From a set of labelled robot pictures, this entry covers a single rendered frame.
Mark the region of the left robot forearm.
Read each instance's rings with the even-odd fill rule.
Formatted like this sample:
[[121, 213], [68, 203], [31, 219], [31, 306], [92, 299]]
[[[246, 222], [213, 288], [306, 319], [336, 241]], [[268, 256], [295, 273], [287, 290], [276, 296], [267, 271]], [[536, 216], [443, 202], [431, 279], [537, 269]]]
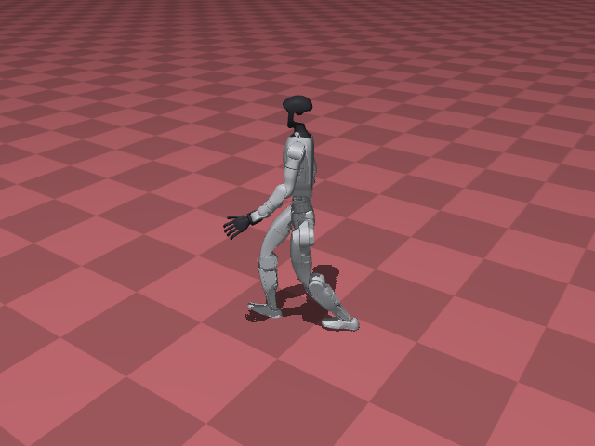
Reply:
[[277, 186], [269, 200], [250, 215], [252, 221], [256, 222], [260, 219], [270, 217], [271, 213], [283, 205], [283, 200], [286, 194], [287, 189], [284, 185]]

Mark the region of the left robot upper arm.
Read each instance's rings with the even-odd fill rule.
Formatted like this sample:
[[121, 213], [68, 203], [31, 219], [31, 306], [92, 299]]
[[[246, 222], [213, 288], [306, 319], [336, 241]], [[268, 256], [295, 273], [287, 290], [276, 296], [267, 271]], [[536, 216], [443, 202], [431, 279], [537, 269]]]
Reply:
[[284, 197], [285, 199], [290, 198], [294, 192], [298, 178], [298, 170], [304, 160], [305, 153], [305, 144], [300, 142], [293, 142], [287, 149], [286, 164], [284, 168], [284, 184], [280, 184], [284, 185], [287, 189], [287, 194]]

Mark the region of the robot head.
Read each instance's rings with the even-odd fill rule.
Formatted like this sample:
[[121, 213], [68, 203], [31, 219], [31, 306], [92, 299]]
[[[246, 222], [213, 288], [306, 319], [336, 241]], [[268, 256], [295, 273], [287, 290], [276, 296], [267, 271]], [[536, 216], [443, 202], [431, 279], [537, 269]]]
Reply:
[[[311, 134], [307, 131], [305, 125], [303, 123], [294, 122], [293, 120], [294, 113], [297, 115], [302, 115], [303, 112], [312, 110], [311, 101], [304, 96], [293, 96], [287, 98], [283, 102], [283, 106], [288, 111], [287, 127], [294, 128], [294, 133], [299, 132], [301, 138], [311, 138]], [[291, 137], [295, 137], [295, 134], [293, 134]]]

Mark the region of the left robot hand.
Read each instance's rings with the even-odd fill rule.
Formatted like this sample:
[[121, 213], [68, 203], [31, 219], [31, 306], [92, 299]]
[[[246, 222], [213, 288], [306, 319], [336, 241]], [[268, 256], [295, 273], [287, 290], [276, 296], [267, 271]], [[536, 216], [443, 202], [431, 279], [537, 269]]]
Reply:
[[[257, 211], [257, 210], [255, 210], [255, 211]], [[255, 212], [255, 211], [253, 211], [253, 212]], [[236, 235], [238, 235], [240, 232], [243, 232], [243, 231], [245, 231], [245, 230], [248, 228], [248, 226], [249, 226], [250, 224], [253, 226], [253, 225], [256, 225], [257, 223], [259, 223], [260, 221], [262, 221], [262, 219], [260, 219], [260, 220], [258, 220], [258, 221], [256, 221], [256, 222], [253, 222], [253, 221], [252, 221], [252, 219], [251, 219], [251, 217], [250, 217], [250, 215], [251, 215], [253, 212], [251, 212], [251, 213], [247, 214], [247, 216], [228, 216], [228, 217], [227, 217], [227, 219], [232, 219], [232, 218], [235, 218], [233, 221], [231, 221], [231, 222], [228, 222], [228, 223], [226, 223], [225, 225], [223, 225], [223, 228], [225, 228], [225, 227], [227, 227], [227, 226], [229, 226], [229, 225], [233, 224], [233, 225], [231, 225], [231, 226], [227, 227], [227, 228], [224, 230], [224, 232], [225, 232], [225, 233], [226, 233], [228, 230], [230, 230], [230, 229], [232, 229], [232, 228], [234, 228], [234, 227], [235, 227], [235, 229], [233, 229], [233, 230], [231, 230], [230, 232], [228, 232], [227, 236], [229, 237], [229, 235], [231, 235], [232, 233], [234, 233], [235, 231], [237, 231], [237, 230], [238, 230], [237, 232], [235, 232], [235, 233], [234, 233], [234, 234], [233, 234], [233, 235], [230, 237], [230, 239], [231, 239], [231, 240], [232, 240], [232, 239], [233, 239], [233, 238], [234, 238]]]

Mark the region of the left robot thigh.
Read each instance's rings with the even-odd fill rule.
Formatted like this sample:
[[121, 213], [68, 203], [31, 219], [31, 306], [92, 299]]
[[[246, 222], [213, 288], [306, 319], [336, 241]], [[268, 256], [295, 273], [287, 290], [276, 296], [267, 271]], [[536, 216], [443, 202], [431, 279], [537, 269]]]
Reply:
[[311, 250], [314, 246], [314, 230], [308, 221], [299, 221], [299, 228], [292, 230], [290, 256], [293, 269], [301, 283], [309, 290], [312, 281], [319, 281], [325, 287], [325, 278], [320, 273], [311, 274]]

